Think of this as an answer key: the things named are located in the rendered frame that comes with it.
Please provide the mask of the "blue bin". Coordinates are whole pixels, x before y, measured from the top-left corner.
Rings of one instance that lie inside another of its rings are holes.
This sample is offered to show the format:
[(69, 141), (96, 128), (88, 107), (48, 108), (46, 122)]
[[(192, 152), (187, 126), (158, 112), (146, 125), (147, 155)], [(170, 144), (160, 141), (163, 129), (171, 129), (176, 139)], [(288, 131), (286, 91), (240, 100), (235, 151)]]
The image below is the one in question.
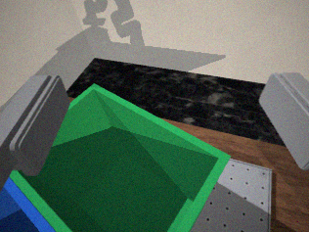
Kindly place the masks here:
[(10, 176), (0, 192), (0, 232), (56, 232)]

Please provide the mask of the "green open bin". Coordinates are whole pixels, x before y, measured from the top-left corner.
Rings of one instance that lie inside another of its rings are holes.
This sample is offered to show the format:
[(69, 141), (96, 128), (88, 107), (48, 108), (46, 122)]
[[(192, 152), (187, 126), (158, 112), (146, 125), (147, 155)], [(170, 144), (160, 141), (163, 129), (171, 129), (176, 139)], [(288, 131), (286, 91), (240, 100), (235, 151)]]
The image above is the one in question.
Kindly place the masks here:
[(230, 157), (94, 83), (10, 177), (56, 232), (190, 232)]

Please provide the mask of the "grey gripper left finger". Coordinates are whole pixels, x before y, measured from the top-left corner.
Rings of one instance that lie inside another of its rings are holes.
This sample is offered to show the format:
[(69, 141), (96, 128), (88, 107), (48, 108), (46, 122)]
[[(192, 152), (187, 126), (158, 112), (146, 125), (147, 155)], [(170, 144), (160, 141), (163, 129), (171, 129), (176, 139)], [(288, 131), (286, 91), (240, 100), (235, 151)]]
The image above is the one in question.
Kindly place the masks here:
[(0, 115), (0, 192), (13, 170), (41, 171), (70, 100), (58, 75), (32, 75)]

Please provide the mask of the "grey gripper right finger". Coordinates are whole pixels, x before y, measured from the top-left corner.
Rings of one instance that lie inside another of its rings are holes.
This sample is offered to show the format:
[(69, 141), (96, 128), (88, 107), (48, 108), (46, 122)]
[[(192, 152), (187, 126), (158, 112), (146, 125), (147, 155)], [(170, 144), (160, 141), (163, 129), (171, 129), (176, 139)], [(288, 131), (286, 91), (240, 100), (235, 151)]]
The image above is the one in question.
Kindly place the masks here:
[(309, 170), (309, 81), (300, 73), (272, 73), (259, 104), (302, 170)]

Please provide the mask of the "grey flat base plate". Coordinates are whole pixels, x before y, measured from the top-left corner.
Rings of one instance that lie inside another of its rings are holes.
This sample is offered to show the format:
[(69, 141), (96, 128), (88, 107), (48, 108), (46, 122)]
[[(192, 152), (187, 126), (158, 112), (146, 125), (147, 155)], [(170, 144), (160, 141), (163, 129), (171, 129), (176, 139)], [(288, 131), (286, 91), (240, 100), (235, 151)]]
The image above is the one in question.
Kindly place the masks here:
[(229, 159), (190, 232), (271, 232), (272, 169)]

